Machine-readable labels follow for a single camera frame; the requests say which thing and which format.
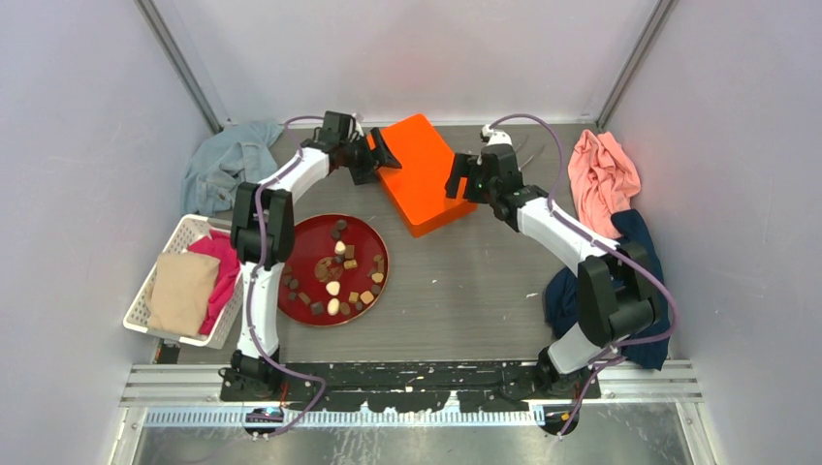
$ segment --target round red tray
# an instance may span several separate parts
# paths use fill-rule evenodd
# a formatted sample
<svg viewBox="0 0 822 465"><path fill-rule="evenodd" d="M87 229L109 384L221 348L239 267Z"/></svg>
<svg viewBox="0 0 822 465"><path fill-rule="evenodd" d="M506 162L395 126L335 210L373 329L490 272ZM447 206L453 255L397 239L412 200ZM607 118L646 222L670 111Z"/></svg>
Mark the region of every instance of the round red tray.
<svg viewBox="0 0 822 465"><path fill-rule="evenodd" d="M356 268L344 269L342 263L335 263L333 260L333 248L337 239L332 237L332 230L338 220L345 220L347 223L346 228L340 232L338 240L343 241L346 245L354 246L354 260L357 261ZM330 280L339 282L340 291L336 298L339 299L340 303L348 303L351 292L362 294L365 291L370 291L374 282L371 280L369 272L377 267L377 263L374 261L374 257L377 255L383 256L385 262L385 272L383 273L385 278L380 283L384 292L388 282L388 249L386 249L382 237L368 223L353 216L338 214L320 215L302 221L295 227L294 251L286 261L285 268L291 267L289 274L292 278L297 279L300 285L292 291L280 281L277 306L293 320L306 325L334 326L354 320L373 307L382 292L380 295L376 295L371 303L364 305L362 311L358 312L355 304L349 303L351 312L348 315L338 312L336 315L331 316L328 314L327 309L333 296L326 291L326 284ZM293 300L289 299L288 294L291 292L296 294L305 293L310 301L306 304L299 297ZM323 304L323 313L319 315L311 313L311 304L314 302Z"/></svg>

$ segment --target gray tabletop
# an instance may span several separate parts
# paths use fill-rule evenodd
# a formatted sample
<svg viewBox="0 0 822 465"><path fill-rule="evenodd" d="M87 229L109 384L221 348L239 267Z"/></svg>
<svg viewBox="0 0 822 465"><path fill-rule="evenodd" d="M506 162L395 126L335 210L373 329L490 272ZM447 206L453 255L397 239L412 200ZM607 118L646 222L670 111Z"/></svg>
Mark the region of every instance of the gray tabletop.
<svg viewBox="0 0 822 465"><path fill-rule="evenodd" d="M555 129L566 158L586 125ZM479 153L479 127L437 130L455 151ZM550 136L539 126L507 126L523 162L538 155L522 172L525 183L548 189L560 169ZM300 139L309 136L298 131ZM287 137L271 148L283 165L294 155ZM567 173L556 200L575 213ZM309 327L277 317L285 361L393 361L535 358L553 340L544 323L542 292L561 270L561 262L532 239L513 232L493 217L490 207L420 238L403 225L379 184L355 187L345 170L314 185L295 205L296 220L344 213L362 218L385 240L391 276L379 301L361 318L340 326ZM221 351L184 347L180 363L219 363L236 348L237 318Z"/></svg>

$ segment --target light blue cloth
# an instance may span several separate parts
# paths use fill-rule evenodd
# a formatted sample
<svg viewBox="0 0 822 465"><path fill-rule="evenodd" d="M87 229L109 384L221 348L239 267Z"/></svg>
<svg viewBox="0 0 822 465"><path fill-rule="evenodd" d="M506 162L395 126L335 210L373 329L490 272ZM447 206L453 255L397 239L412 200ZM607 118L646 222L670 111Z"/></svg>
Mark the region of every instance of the light blue cloth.
<svg viewBox="0 0 822 465"><path fill-rule="evenodd" d="M277 171L269 147L282 134L270 121L240 124L200 144L182 180L182 214L230 210L240 182L260 182Z"/></svg>

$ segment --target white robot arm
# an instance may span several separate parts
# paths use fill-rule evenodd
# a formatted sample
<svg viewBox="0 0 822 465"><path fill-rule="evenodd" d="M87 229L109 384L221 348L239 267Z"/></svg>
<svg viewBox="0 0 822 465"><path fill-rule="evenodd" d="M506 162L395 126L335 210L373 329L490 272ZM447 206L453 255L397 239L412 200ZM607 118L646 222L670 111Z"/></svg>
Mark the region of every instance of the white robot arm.
<svg viewBox="0 0 822 465"><path fill-rule="evenodd" d="M661 318L653 285L594 246L594 240L619 249L645 269L649 269L648 252L640 244L619 244L590 230L543 189L524 185L505 132L486 126L481 136L487 145L480 155L456 154L446 196L455 198L460 180L466 178L465 199L488 203L497 219L542 244L578 277L579 322L546 347L537 363L537 375L544 383L554 383L586 367L612 343ZM617 278L625 284L615 289L612 281Z"/></svg>
<svg viewBox="0 0 822 465"><path fill-rule="evenodd" d="M379 180L378 168L401 168L380 131L372 129L370 134L374 148L369 147L354 116L327 111L323 126L315 130L312 139L302 143L297 156L284 167L259 184L242 183L237 187L231 240L240 260L242 302L247 307L242 312L242 330L231 360L231 368L238 376L263 382L272 390L277 390L280 385L281 373L259 357L257 343L267 356L278 360L279 339L274 310L282 270L294 248L294 202L337 168L348 168L356 185ZM265 244L261 243L259 217L255 216L258 191L261 207L268 212ZM257 270L252 284L263 247L266 260ZM254 335L250 330L249 315Z"/></svg>

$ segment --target cloth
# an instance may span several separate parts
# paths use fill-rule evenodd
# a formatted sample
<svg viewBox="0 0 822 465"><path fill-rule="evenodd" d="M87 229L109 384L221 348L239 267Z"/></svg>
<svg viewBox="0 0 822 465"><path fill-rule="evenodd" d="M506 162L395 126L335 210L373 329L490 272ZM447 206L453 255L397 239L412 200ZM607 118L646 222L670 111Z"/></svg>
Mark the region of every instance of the cloth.
<svg viewBox="0 0 822 465"><path fill-rule="evenodd" d="M146 305L148 327L193 337L197 335L214 289L220 261L200 254L160 254L154 286Z"/></svg>
<svg viewBox="0 0 822 465"><path fill-rule="evenodd" d="M217 318L223 311L223 307L234 295L234 287L239 275L239 260L237 251L231 246L231 237L227 234L211 230L211 237L203 237L197 242L188 246L189 252L208 255L220 261L217 271L217 281L214 290L208 298L208 309L205 312L205 319L200 326L199 333L205 336L211 334Z"/></svg>
<svg viewBox="0 0 822 465"><path fill-rule="evenodd" d="M611 133L595 136L584 130L568 164L571 194L580 223L616 239L611 215L631 207L642 185L636 167Z"/></svg>
<svg viewBox="0 0 822 465"><path fill-rule="evenodd" d="M619 243L635 241L642 244L648 250L650 258L651 274L656 276L661 282L665 282L662 277L662 263L656 256L653 248L653 241L648 232L642 215L637 210L626 210L615 213L611 217L616 229L622 234ZM614 287L621 286L620 281L614 282ZM661 305L662 318L642 331L632 335L629 339L654 336L661 334L671 327L668 320L668 300L657 293L659 304ZM562 337L577 322L577 277L570 269L564 268L548 283L548 287L543 292L543 303L545 305L545 323L553 329L553 335ZM668 339L650 344L640 344L638 346L628 346L622 348L622 354L629 360L639 363L643 368L662 369L662 363L668 356Z"/></svg>
<svg viewBox="0 0 822 465"><path fill-rule="evenodd" d="M230 210L240 182L259 182L277 171L269 147L282 127L270 122L240 124L206 140L191 157L182 180L182 214Z"/></svg>

